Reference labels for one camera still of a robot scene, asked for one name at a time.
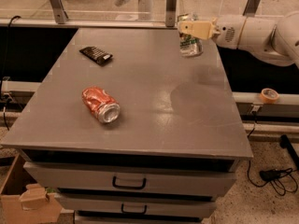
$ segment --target drawer handle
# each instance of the drawer handle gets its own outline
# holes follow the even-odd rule
[[[144,214],[146,214],[147,210],[148,210],[148,207],[145,205],[142,212],[128,212],[128,211],[124,211],[124,204],[121,205],[121,212],[124,213],[124,214],[139,214],[139,215],[141,214],[141,215],[144,215]]]
[[[116,177],[116,176],[113,176],[112,185],[113,185],[113,187],[116,188],[116,189],[141,190],[141,189],[143,189],[144,187],[146,187],[146,183],[147,183],[147,178],[143,178],[143,180],[142,180],[142,184],[141,184],[141,186],[139,186],[139,187],[122,186],[122,185],[118,185],[118,184],[116,184],[116,179],[117,179],[117,177]]]

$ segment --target power adapter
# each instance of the power adapter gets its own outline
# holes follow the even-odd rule
[[[280,174],[281,172],[277,170],[260,171],[260,177],[265,182],[271,182],[275,179],[279,179]]]

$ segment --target metal can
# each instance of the metal can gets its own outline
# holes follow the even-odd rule
[[[82,92],[82,100],[101,123],[114,121],[121,112],[117,101],[99,87],[85,89]]]
[[[197,15],[184,14],[178,16],[178,21],[196,21]],[[191,35],[179,33],[179,50],[183,57],[200,56],[203,53],[203,44],[201,39]]]

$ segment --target red soda can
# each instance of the red soda can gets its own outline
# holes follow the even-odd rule
[[[99,87],[85,89],[82,92],[82,100],[101,123],[112,122],[119,116],[121,111],[117,101]]]

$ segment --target soda can lid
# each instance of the soda can lid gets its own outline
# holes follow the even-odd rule
[[[100,108],[98,119],[101,123],[110,123],[120,114],[121,107],[117,103],[107,104]]]

